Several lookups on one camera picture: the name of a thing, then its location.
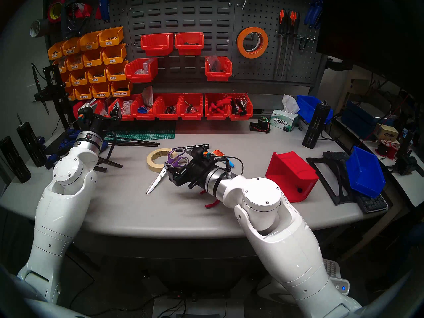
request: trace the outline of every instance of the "red plastic bin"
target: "red plastic bin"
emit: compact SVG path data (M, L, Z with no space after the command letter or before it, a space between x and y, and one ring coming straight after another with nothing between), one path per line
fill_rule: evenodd
M189 105L193 105L198 112L186 113ZM200 120L203 116L203 93L181 93L178 98L178 115L184 120Z
M146 55L168 55L174 50L174 33L142 35L140 46Z
M140 114L137 109L144 105L143 98L141 95L131 95L131 100L134 102L131 104L131 115L136 120L154 120L155 114L153 113L153 108L149 110L147 114Z
M240 116L238 114L233 114L232 108L231 108L231 105L230 105L230 119L231 120L248 120L250 117L253 116L253 105L252 105L252 102L250 101L247 93L227 93L227 97L232 97L234 100L247 98L247 104L246 104L247 114L244 115L244 116Z
M315 170L294 151L273 153L265 177L274 181L292 203L308 197L318 181Z
M152 61L149 63L149 69L148 69L149 73L136 74L135 72L138 69L143 69L143 64L149 59L152 59ZM125 75L133 83L149 83L156 77L157 74L158 74L158 59L157 58L139 58L125 65Z
M223 113L212 113L209 112L209 106L211 103L216 104L217 101L225 99L227 95L225 93L205 93L205 116L208 120L224 120L230 115L230 105L225 105L221 108Z
M211 72L206 58L209 57L205 57L205 75L208 77L208 81L227 82L228 77L230 77L233 73L233 63L231 60L227 57L217 57L221 63L223 72Z
M205 35L202 32L175 35L175 47L178 49L179 55L201 55L204 45Z
M180 93L157 93L153 94L154 104L153 113L160 120L177 120L178 119L178 99ZM175 114L165 114L168 106L175 106Z
M119 107L121 107L121 111L122 111L122 108L124 107L124 101L129 101L129 100L131 100L131 99L128 98L128 97L117 98L114 102L112 102L112 104L108 108L108 114L109 114L109 116L110 116L110 112L112 111L113 106L115 105L116 102L119 103ZM131 116L131 113L130 114L125 114L125 115L124 115L124 113L122 113L122 120L124 120L124 121L125 120L134 120L134 118Z

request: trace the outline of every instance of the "gray table surface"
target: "gray table surface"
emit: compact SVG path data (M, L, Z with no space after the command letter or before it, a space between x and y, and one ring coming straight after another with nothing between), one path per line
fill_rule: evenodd
M302 146L307 126L303 130L284 132L272 128L268 134L250 132L249 121L179 121L175 139L158 140L159 148L175 148L180 145L209 143L210 151L219 149L228 156L239 157L245 165L246 178L264 177L273 152L278 154L295 151L301 158L322 157L324 151L342 151L332 141L320 140L314 149ZM201 188L189 189L187 185L176 187L168 178L149 195L146 189L156 178L146 163L151 147L117 146L111 160L123 164L122 169L107 167L100 173L97 187L92 194L82 228L84 230L114 236L141 238L233 238L243 237L243 231L232 209L222 203L206 209L214 198L200 195ZM241 165L234 172L240 174ZM52 180L53 170L36 168L27 163L31 179L21 184L15 178L0 199L0 205L34 219L35 210L44 188ZM309 196L293 206L302 214L311 229L323 229L359 221L376 214L363 214L357 204L335 206L321 182Z

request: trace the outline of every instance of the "blue storage bin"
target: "blue storage bin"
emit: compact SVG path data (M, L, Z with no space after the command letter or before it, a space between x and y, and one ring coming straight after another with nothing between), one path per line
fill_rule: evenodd
M315 108L321 102L318 98L309 95L298 95L297 96L297 104L300 108L298 114L303 117L305 121L311 123L312 116L314 115ZM333 117L333 110L330 109L328 116L325 120L325 123L328 124L330 122L331 117Z
M377 156L356 146L346 168L350 187L368 197L376 198L386 184Z

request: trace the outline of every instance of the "scissors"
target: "scissors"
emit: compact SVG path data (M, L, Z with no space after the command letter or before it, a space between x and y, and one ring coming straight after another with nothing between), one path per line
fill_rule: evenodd
M173 153L177 153L177 156L172 158ZM184 153L184 147L175 148L168 153L168 160L164 164L163 169L159 172L159 175L156 177L156 179L153 180L149 188L147 188L147 195L150 194L153 189L155 189L155 187L158 185L158 183L162 180L163 176L166 174L166 166L168 164L172 165L173 167L183 167L184 165L188 164L189 159L187 158L187 156L184 156Z

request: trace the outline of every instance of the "orange tape roll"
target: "orange tape roll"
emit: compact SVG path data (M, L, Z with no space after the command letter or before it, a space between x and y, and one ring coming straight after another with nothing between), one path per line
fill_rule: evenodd
M252 50L247 51L243 46L243 41L246 38L247 35L255 34L259 36L259 44ZM258 58L268 47L268 36L266 35L266 32L259 27L248 27L246 29L243 29L240 34L237 37L237 48L239 49L239 52L243 57L246 57L248 59L254 59Z

